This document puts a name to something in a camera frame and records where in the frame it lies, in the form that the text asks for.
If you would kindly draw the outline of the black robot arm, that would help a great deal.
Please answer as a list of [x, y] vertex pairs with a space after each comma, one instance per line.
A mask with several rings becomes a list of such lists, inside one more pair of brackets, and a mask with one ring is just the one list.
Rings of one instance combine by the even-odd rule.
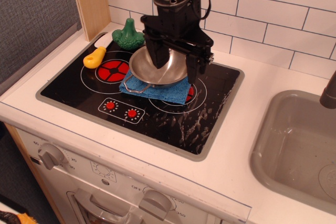
[[153, 0], [158, 15], [141, 17], [144, 38], [152, 62], [163, 67], [169, 59], [169, 49], [186, 56], [190, 84], [203, 74], [213, 60], [213, 40], [200, 28], [210, 11], [201, 15], [201, 0]]

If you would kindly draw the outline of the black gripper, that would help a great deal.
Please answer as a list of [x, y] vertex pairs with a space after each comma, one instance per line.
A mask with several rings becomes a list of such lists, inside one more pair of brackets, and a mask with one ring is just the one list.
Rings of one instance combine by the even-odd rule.
[[156, 16], [144, 15], [144, 38], [152, 62], [162, 68], [170, 58], [169, 49], [186, 55], [187, 77], [194, 83], [212, 59], [213, 40], [200, 28], [201, 0], [154, 0]]

